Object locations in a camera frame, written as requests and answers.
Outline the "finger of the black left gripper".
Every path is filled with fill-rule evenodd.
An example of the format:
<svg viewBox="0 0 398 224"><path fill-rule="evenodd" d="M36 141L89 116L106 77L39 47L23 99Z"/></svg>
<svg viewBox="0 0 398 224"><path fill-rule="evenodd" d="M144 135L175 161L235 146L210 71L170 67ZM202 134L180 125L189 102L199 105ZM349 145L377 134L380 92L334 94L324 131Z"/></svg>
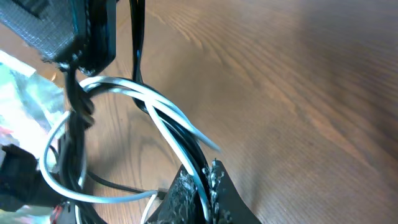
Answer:
<svg viewBox="0 0 398 224"><path fill-rule="evenodd" d="M1 0L1 22L44 59L69 60L78 48L78 2Z"/></svg>
<svg viewBox="0 0 398 224"><path fill-rule="evenodd" d="M116 57L117 0L87 0L87 47L80 71L88 77L99 75Z"/></svg>

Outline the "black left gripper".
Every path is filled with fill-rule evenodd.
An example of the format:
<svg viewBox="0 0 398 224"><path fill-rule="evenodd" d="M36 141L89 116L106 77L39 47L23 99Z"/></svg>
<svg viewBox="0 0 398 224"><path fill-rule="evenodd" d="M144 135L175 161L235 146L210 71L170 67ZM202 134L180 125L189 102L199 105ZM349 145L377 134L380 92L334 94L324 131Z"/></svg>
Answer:
<svg viewBox="0 0 398 224"><path fill-rule="evenodd" d="M16 145L1 146L1 210L15 212L24 205L54 207L62 196L37 170L35 156Z"/></svg>

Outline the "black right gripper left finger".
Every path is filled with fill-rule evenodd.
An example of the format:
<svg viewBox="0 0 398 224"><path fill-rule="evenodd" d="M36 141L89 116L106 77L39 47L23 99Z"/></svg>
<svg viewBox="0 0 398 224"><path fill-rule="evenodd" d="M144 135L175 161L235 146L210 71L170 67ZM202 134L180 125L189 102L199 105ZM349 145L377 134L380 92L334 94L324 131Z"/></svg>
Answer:
<svg viewBox="0 0 398 224"><path fill-rule="evenodd" d="M147 219L147 223L194 223L199 211L197 188L192 177L181 166L164 200L155 212Z"/></svg>

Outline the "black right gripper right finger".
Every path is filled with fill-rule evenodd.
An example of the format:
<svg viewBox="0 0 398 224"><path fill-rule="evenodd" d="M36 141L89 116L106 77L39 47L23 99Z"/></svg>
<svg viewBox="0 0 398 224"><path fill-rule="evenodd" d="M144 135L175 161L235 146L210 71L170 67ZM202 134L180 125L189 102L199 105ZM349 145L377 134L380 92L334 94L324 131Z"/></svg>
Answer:
<svg viewBox="0 0 398 224"><path fill-rule="evenodd" d="M261 224L238 194L221 161L214 159L203 172L210 188L209 223Z"/></svg>

